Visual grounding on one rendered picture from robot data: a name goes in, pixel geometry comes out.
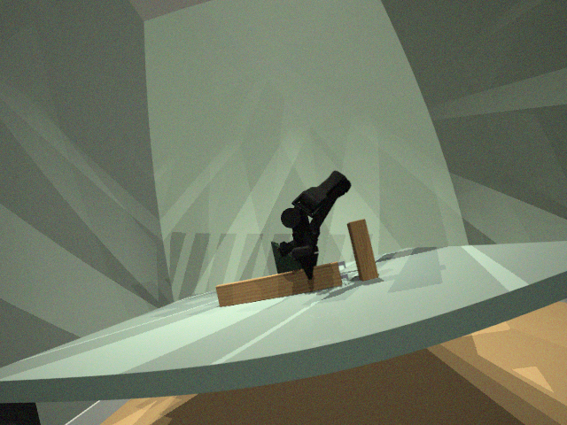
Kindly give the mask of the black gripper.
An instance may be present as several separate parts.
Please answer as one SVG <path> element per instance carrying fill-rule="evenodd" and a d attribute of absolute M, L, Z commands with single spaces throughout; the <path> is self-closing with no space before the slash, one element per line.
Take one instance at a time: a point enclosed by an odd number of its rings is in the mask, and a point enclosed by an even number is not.
<path fill-rule="evenodd" d="M 296 238 L 298 248 L 294 248 L 291 252 L 292 258 L 301 263 L 308 280 L 312 280 L 314 267 L 317 266 L 319 252 L 318 246 L 315 245 L 312 230 L 310 227 L 298 228 L 292 230 L 292 237 Z"/>

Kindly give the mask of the brown wooden post with slot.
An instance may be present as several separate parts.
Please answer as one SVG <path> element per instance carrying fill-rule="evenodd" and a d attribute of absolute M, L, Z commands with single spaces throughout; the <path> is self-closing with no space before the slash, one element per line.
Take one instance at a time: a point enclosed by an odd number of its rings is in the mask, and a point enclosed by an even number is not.
<path fill-rule="evenodd" d="M 377 266 L 369 239 L 366 220 L 357 220 L 347 223 L 352 241 L 353 255 L 357 265 L 360 280 L 367 281 L 378 278 Z"/>

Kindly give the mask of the wooden board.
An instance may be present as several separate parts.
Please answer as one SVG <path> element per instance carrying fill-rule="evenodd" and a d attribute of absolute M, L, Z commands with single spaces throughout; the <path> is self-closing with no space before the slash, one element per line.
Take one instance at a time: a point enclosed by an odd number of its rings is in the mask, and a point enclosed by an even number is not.
<path fill-rule="evenodd" d="M 216 286 L 219 305 L 226 307 L 247 304 L 341 286 L 341 279 L 346 278 L 349 282 L 349 278 L 348 274 L 340 274 L 340 266 L 346 268 L 345 261 L 315 266 L 312 280 L 308 280 L 303 268 L 252 280 L 220 284 Z"/>

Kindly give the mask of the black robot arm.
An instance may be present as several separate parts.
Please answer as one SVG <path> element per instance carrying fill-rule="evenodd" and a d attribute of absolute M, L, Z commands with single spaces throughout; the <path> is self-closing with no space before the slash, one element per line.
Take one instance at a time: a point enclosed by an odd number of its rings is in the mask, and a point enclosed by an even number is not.
<path fill-rule="evenodd" d="M 343 196 L 350 188 L 352 183 L 338 171 L 331 175 L 318 187 L 311 187 L 304 190 L 291 204 L 294 208 L 283 211 L 281 221 L 287 228 L 292 230 L 310 227 L 315 245 L 318 244 L 320 226 L 326 219 L 336 199 Z M 300 201 L 300 202 L 299 202 Z M 308 216 L 313 218 L 309 223 Z M 282 257 L 290 254 L 294 248 L 298 248 L 296 238 L 286 243 L 280 243 L 278 248 Z M 291 255 L 292 256 L 292 255 Z"/>

